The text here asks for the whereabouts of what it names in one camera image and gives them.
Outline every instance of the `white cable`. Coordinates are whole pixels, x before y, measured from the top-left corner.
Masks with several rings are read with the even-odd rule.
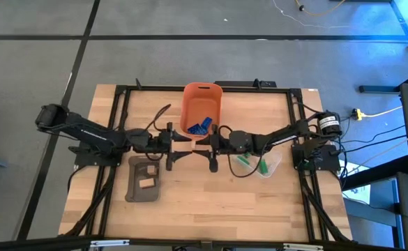
[[[382,154],[384,154],[384,153],[387,153],[387,152],[390,151],[391,149],[394,149],[394,148],[398,147],[399,145],[404,144],[405,142],[408,142],[408,138],[406,138],[406,139],[404,139],[404,141],[399,142],[399,143],[397,143],[396,145],[390,147],[389,149],[386,149],[385,151],[382,151],[381,153],[378,153],[378,154],[372,156],[371,158],[367,159],[365,162],[363,162],[362,164],[360,164],[358,167],[355,167],[355,168],[353,168],[351,171],[348,171],[348,173],[356,171],[359,167],[362,167],[364,164],[366,164],[368,161],[372,160],[373,158],[376,158],[376,157],[379,156],[379,155],[382,155]]]
[[[283,16],[285,16],[285,17],[288,17],[288,18],[294,20],[295,22],[300,23],[302,26],[306,26],[306,27],[309,26],[309,27],[322,28],[322,29],[353,28],[353,29],[362,30],[362,31],[369,30],[369,29],[358,28],[357,26],[351,26],[351,25],[322,26],[322,25],[317,25],[317,24],[304,24],[304,23],[302,23],[302,21],[296,19],[295,17],[292,17],[291,15],[285,14],[285,12],[284,12],[280,7],[278,7],[278,6],[276,5],[275,0],[272,0],[272,1],[273,1],[273,4],[275,5],[275,8],[277,8],[277,9],[281,12],[281,15],[283,15]],[[389,20],[389,21],[381,22],[381,23],[379,23],[379,24],[385,24],[385,23],[388,23],[388,22],[394,22],[394,23],[396,23],[396,22],[393,21],[393,20]],[[399,23],[399,24],[406,24],[406,23],[408,23],[408,21],[406,21],[406,22],[398,22],[398,23]]]
[[[387,113],[389,113],[389,112],[395,111],[395,110],[400,109],[400,108],[402,108],[402,106],[393,108],[393,109],[388,110],[388,111],[386,111],[386,112],[381,112],[381,113],[379,113],[379,114],[373,114],[373,115],[362,114],[362,117],[374,118],[374,117],[377,117],[377,116],[384,115],[384,114],[387,114]]]

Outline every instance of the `orange basket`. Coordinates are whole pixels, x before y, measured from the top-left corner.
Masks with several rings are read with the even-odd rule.
[[[211,125],[219,125],[222,88],[211,83],[189,83],[183,90],[181,129],[188,129],[195,124],[201,124],[206,117],[212,119]],[[206,135],[192,135],[194,138]]]

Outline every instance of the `blue object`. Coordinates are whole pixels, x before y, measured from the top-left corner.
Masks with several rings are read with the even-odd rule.
[[[205,131],[208,132],[212,120],[213,120],[213,119],[210,119],[209,117],[206,117],[206,118],[204,119],[204,122],[202,122],[201,127],[202,127],[203,129],[205,129]]]
[[[188,129],[188,132],[194,135],[205,135],[208,131],[203,129],[199,124],[195,124]]]

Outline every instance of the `transparent container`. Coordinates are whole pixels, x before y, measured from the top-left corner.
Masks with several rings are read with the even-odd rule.
[[[260,165],[255,172],[256,175],[262,178],[268,178],[272,176],[275,169],[281,162],[281,153],[280,152],[268,152],[262,156],[262,162],[265,162],[265,165]],[[246,155],[230,155],[232,159],[232,169],[235,174],[244,175],[248,174],[257,166],[259,157],[246,154]]]

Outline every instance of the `wooden table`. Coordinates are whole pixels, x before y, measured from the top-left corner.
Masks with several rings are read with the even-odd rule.
[[[114,90],[115,85],[97,86],[89,112],[90,120],[107,126]],[[318,90],[304,89],[302,92],[306,105],[322,110]],[[146,127],[161,107],[171,103],[170,109],[156,124],[163,128],[171,121],[180,132],[181,101],[182,92],[179,91],[131,91],[126,129]],[[308,110],[305,112],[306,116],[312,114]],[[224,93],[220,124],[251,133],[266,134],[280,129],[289,124],[286,97],[279,93]],[[187,146],[178,144],[174,148],[189,146],[189,142]],[[105,235],[183,240],[307,241],[301,189],[292,164],[290,145],[291,142],[287,142],[273,148],[273,152],[282,154],[282,160],[270,178],[232,176],[225,155],[218,156],[217,173],[211,173],[208,160],[197,154],[176,161],[171,172],[165,170],[165,159],[162,159],[159,200],[147,203],[125,201],[128,158],[136,155],[127,153],[116,171]],[[86,167],[74,176],[60,234],[72,228],[91,203],[97,170],[97,167]],[[338,180],[329,172],[321,171],[317,175],[324,209],[341,232],[351,238]],[[100,208],[96,215],[95,234],[100,222]],[[312,218],[319,238],[314,209]]]

